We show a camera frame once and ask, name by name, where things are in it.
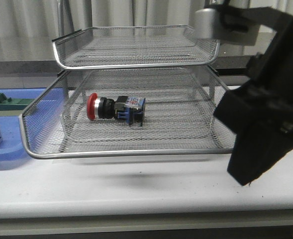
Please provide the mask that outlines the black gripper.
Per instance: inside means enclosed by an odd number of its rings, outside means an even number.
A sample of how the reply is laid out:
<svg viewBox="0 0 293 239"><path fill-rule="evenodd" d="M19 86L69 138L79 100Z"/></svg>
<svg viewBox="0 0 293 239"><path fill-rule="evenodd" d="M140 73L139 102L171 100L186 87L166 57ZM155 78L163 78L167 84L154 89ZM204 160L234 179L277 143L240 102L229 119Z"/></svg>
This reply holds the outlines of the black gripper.
<svg viewBox="0 0 293 239"><path fill-rule="evenodd" d="M214 111L236 134L227 171L244 186L293 150L293 15L271 7L217 10L229 32L247 32L249 20L276 33L265 53L249 59L248 81L225 92Z"/></svg>

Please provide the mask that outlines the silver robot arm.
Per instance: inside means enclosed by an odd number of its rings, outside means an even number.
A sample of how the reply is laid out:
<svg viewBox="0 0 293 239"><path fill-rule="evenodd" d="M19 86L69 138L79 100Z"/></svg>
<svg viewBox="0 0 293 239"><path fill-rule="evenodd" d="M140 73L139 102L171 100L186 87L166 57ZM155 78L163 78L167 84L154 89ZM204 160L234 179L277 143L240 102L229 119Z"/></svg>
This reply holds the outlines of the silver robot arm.
<svg viewBox="0 0 293 239"><path fill-rule="evenodd" d="M271 7L238 8L225 0L195 13L197 39L254 45L260 26L275 31L265 53L252 56L248 81L223 95L214 111L236 135L228 173L242 186L293 150L293 15Z"/></svg>

